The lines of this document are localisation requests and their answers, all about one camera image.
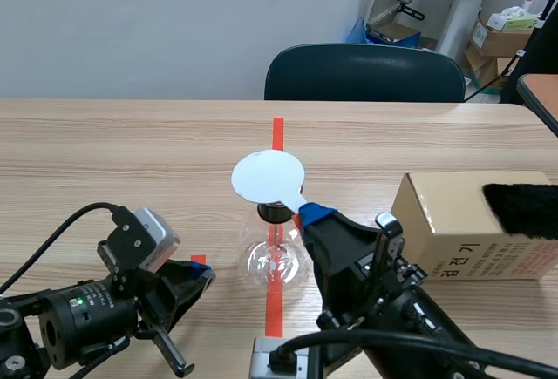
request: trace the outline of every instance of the red tape line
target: red tape line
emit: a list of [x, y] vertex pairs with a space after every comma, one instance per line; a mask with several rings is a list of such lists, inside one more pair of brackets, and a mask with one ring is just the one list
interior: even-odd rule
[[[283, 151], [285, 143], [285, 119], [273, 119], [272, 148]], [[269, 227], [268, 246], [275, 245], [274, 226]], [[277, 226], [277, 242], [282, 244], [283, 226]], [[271, 253], [271, 262], [279, 267], [281, 256], [276, 249]], [[282, 337], [282, 278], [278, 270], [271, 269], [268, 290], [265, 296], [265, 335], [266, 337]]]
[[192, 259], [192, 261], [200, 264], [207, 264], [208, 261], [208, 257], [205, 254], [195, 254], [190, 258]]

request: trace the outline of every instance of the white pillar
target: white pillar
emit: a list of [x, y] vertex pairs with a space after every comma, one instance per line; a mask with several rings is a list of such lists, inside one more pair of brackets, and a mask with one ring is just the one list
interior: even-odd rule
[[481, 5], [482, 0], [453, 0], [437, 52], [460, 63]]

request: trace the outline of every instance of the white paper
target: white paper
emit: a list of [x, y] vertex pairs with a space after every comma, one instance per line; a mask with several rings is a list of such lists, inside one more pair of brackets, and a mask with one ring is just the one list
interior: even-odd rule
[[479, 48], [482, 48], [482, 45], [484, 45], [485, 39], [487, 38], [487, 35], [488, 35], [488, 30], [482, 24], [477, 24], [477, 27], [475, 28], [473, 33], [473, 42], [475, 42]]
[[281, 202], [293, 212], [306, 203], [300, 194], [304, 167], [287, 152], [265, 150], [250, 154], [235, 166], [231, 182], [235, 192], [250, 202]]

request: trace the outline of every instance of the floor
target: floor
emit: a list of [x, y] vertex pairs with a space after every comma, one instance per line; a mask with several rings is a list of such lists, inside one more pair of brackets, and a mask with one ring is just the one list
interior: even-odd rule
[[[476, 92], [474, 85], [469, 83], [465, 88], [465, 97], [468, 98], [473, 93]], [[469, 100], [469, 103], [499, 103], [500, 102], [500, 95], [499, 94], [484, 94], [479, 93], [474, 98]]]

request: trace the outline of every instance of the cardboard box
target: cardboard box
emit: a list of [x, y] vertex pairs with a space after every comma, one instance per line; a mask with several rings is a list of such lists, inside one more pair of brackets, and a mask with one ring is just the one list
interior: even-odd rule
[[403, 24], [385, 24], [379, 28], [369, 27], [367, 35], [374, 44], [416, 48], [420, 42], [420, 30]]
[[[465, 58], [467, 64], [464, 74], [471, 79], [476, 90], [484, 87], [484, 85], [494, 80], [496, 76], [499, 76], [512, 60], [511, 58], [482, 57], [471, 44], [469, 44], [467, 51], [465, 51]], [[510, 72], [514, 69], [517, 62], [518, 60], [510, 67]], [[485, 94], [500, 94], [506, 85], [508, 76], [492, 83], [482, 92]]]
[[403, 256], [429, 279], [538, 279], [558, 263], [558, 240], [502, 231], [482, 192], [490, 183], [550, 184], [542, 172], [405, 174], [391, 211], [403, 227]]
[[513, 57], [518, 50], [525, 48], [532, 30], [519, 32], [498, 32], [489, 28], [483, 19], [478, 18], [473, 27], [471, 42], [482, 57]]
[[536, 16], [505, 17], [493, 14], [487, 21], [487, 26], [498, 32], [518, 32], [520, 30], [534, 29]]

